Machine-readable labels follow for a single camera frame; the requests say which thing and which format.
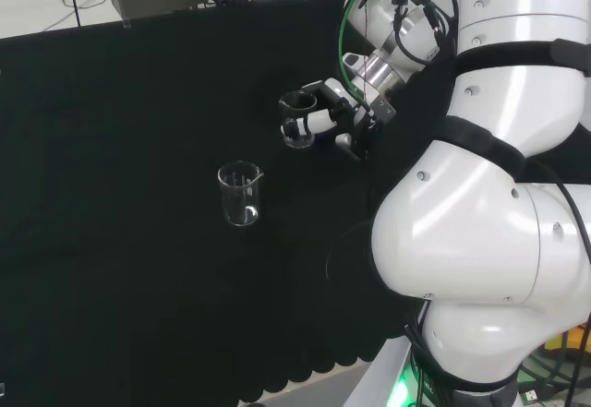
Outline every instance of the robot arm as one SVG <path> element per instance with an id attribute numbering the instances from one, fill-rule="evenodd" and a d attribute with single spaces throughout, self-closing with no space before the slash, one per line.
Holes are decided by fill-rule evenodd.
<path id="1" fill-rule="evenodd" d="M 374 221 L 372 250 L 380 276 L 397 293 L 432 301 L 422 331 L 425 344 L 443 371 L 470 387 L 492 385 L 488 392 L 503 393 L 499 384 L 514 377 L 527 355 L 586 322 L 591 312 L 589 257 L 562 193 L 556 186 L 516 184 L 510 166 L 474 144 L 486 140 L 505 158 L 522 162 L 574 131 L 584 110 L 582 71 L 589 67 L 560 59 L 553 43 L 566 40 L 567 53 L 586 44 L 588 1 L 461 0 L 462 72 L 448 112 L 448 122 L 459 131 L 432 142 Z M 372 128 L 381 120 L 376 106 L 423 68 L 392 40 L 397 8 L 392 0 L 355 0 L 349 20 L 376 51 L 345 56 L 356 74 L 353 84 L 366 92 L 364 104 L 337 81 L 326 83 L 338 98 L 336 108 L 348 113 L 344 131 L 355 130 L 356 123 Z M 416 9 L 409 5 L 406 19 L 413 27 L 400 24 L 400 41 L 428 61 L 439 46 L 432 24 Z M 449 22 L 446 27 L 449 33 Z M 524 57 L 540 45 L 548 49 L 545 58 Z M 366 115 L 370 119 L 362 120 Z M 284 126 L 283 133 L 320 134 L 339 128 L 342 116 L 330 105 L 292 115 L 295 124 L 289 132 Z M 591 229 L 591 187 L 568 189 Z M 478 391 L 459 390 L 468 397 Z M 514 391 L 494 405 L 512 405 Z"/>
<path id="2" fill-rule="evenodd" d="M 429 6 L 408 3 L 407 14 L 399 24 L 398 39 L 417 60 L 429 62 L 439 54 L 439 43 L 446 33 L 451 33 L 452 25 L 443 9 L 442 15 L 430 0 L 422 1 Z M 425 67 L 405 56 L 398 45 L 394 31 L 397 7 L 392 0 L 354 1 L 348 20 L 376 48 L 369 56 L 345 54 L 343 58 L 354 75 L 352 85 L 364 101 L 360 103 L 336 79 L 325 81 L 321 90 L 319 83 L 305 86 L 302 90 L 316 96 L 317 106 L 312 110 L 295 110 L 289 104 L 285 107 L 282 101 L 282 110 L 286 112 L 282 132 L 288 145 L 307 147 L 316 137 L 337 133 L 338 146 L 358 159 L 365 159 L 378 129 L 396 114 L 390 105 L 392 95 Z"/>

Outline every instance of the desk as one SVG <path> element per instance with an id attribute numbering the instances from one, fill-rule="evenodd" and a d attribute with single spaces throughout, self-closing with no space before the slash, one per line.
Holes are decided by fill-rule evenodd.
<path id="1" fill-rule="evenodd" d="M 452 66 L 400 95 L 370 164 L 330 144 L 289 150 L 276 103 L 332 76 L 343 4 L 268 0 L 0 42 L 4 405 L 234 407 L 403 334 L 417 305 L 371 273 L 368 225 L 339 241 L 333 282 L 326 257 L 427 146 Z M 589 152 L 586 134 L 573 144 Z M 224 222 L 217 189 L 236 159 L 266 173 L 247 229 Z M 591 179 L 584 162 L 555 164 Z"/>

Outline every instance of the green cable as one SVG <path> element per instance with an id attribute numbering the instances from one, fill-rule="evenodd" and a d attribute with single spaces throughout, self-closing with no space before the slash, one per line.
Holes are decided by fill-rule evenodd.
<path id="1" fill-rule="evenodd" d="M 353 10 L 353 6 L 356 4 L 356 2 L 357 2 L 357 0 L 351 0 L 351 2 L 349 3 L 349 6 L 347 7 L 347 9 L 344 12 L 343 22 L 341 22 L 341 30 L 339 32 L 339 55 L 341 57 L 339 58 L 339 65 L 341 68 L 341 73 L 343 75 L 344 83 L 346 84 L 346 87 L 348 88 L 349 92 L 355 98 L 355 100 L 357 102 L 359 102 L 360 104 L 364 104 L 366 99 L 363 96 L 361 96 L 359 89 L 353 84 L 353 82 L 351 82 L 351 79 L 349 79 L 349 77 L 347 76 L 347 72 L 344 69 L 344 62 L 343 62 L 344 29 L 345 29 L 345 26 L 347 25 L 347 21 L 349 20 L 349 14 L 351 13 L 351 10 Z"/>

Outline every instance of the yellow object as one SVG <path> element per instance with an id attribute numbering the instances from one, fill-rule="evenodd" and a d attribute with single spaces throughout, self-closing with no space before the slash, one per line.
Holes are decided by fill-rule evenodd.
<path id="1" fill-rule="evenodd" d="M 582 340 L 583 340 L 583 329 L 581 329 L 579 327 L 575 327 L 574 329 L 570 329 L 569 330 L 569 340 L 566 344 L 566 347 L 568 349 L 579 350 L 579 348 L 581 347 Z M 562 336 L 560 335 L 559 337 L 546 342 L 545 348 L 548 351 L 554 351 L 554 350 L 560 350 L 561 347 L 562 347 Z M 587 341 L 586 351 L 588 353 L 591 353 L 591 337 Z"/>

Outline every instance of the empty glass beaker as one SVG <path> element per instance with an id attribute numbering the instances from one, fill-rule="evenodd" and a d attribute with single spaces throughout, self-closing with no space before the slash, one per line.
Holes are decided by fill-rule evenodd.
<path id="1" fill-rule="evenodd" d="M 251 162 L 227 163 L 218 172 L 223 214 L 237 226 L 250 225 L 260 215 L 259 182 L 264 173 Z"/>

